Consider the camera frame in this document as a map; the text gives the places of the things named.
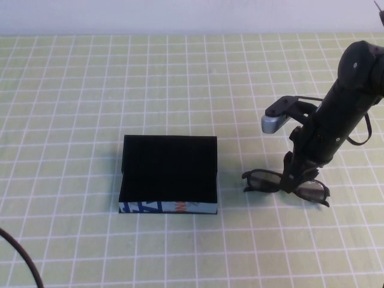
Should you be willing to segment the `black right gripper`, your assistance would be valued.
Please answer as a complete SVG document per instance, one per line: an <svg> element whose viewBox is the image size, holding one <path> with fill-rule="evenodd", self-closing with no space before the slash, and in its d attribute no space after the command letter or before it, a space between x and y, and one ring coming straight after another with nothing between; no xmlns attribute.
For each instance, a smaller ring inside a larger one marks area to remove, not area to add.
<svg viewBox="0 0 384 288"><path fill-rule="evenodd" d="M293 192L299 185L300 168L319 168L327 165L340 146L351 142L349 134L357 125L356 117L346 115L308 115L295 118L300 123L290 134L293 151L283 159L281 188ZM304 181L313 181L318 169L304 173Z"/></svg>

